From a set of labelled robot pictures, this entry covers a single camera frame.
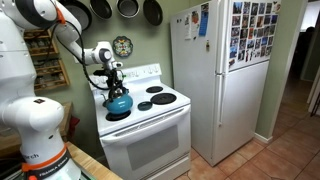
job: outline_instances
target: spice rack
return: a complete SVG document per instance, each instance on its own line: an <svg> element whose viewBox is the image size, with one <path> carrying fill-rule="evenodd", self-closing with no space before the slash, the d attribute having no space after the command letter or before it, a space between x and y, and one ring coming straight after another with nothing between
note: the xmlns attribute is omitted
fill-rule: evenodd
<svg viewBox="0 0 320 180"><path fill-rule="evenodd" d="M37 78L34 90L48 90L70 84L63 61L59 58L58 48L51 40L50 30L25 31L24 40L32 57Z"/></svg>

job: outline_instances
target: oven door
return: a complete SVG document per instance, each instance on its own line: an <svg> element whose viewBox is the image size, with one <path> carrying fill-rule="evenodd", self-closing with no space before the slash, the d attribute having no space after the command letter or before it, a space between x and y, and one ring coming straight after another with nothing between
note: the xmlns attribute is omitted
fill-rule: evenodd
<svg viewBox="0 0 320 180"><path fill-rule="evenodd" d="M166 167L183 158L190 164L190 105L121 129L100 141L110 169L126 180L141 179L160 169L168 171Z"/></svg>

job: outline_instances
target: stove control panel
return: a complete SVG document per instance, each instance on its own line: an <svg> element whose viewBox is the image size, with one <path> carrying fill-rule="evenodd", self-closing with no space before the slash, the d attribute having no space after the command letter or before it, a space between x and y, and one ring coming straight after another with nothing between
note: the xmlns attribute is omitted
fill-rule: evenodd
<svg viewBox="0 0 320 180"><path fill-rule="evenodd" d="M119 69L118 77L119 79L123 79L123 83L139 83L143 82L145 79L154 78L160 81L160 75L162 74L160 64L149 64L144 66L136 66L131 68ZM95 83L97 86L102 88L107 88L107 77L106 76L89 76L91 81ZM101 94L101 90L94 87L91 83L89 83L90 89L93 94Z"/></svg>

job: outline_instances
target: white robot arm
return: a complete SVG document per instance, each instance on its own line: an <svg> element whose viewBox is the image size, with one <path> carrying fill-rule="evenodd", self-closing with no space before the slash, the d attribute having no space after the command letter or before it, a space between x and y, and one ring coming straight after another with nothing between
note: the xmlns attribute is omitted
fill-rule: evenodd
<svg viewBox="0 0 320 180"><path fill-rule="evenodd" d="M108 42L92 49L80 47L75 42L81 34L80 23L56 0L2 0L0 22L0 125L20 134L23 171L38 179L79 179L80 169L59 133L63 107L34 94L37 75L23 32L53 26L57 39L84 66L103 64L109 79L116 79L116 68L122 64L113 58ZM108 83L109 87L113 84L122 87L121 82Z"/></svg>

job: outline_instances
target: frying pan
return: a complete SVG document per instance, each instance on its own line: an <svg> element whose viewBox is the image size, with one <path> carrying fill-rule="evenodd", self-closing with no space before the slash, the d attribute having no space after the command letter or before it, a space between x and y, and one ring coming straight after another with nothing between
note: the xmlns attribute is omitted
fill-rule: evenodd
<svg viewBox="0 0 320 180"><path fill-rule="evenodd" d="M158 26L162 23L162 9L156 0L145 0L143 3L143 13L150 24Z"/></svg>
<svg viewBox="0 0 320 180"><path fill-rule="evenodd" d="M139 12L137 0L117 0L117 8L119 13L126 18L132 18Z"/></svg>
<svg viewBox="0 0 320 180"><path fill-rule="evenodd" d="M90 8L101 19L109 19L112 16L112 8L107 0L90 0Z"/></svg>
<svg viewBox="0 0 320 180"><path fill-rule="evenodd" d="M83 31L90 27L92 16L87 6L77 0L63 0L60 3L78 19Z"/></svg>

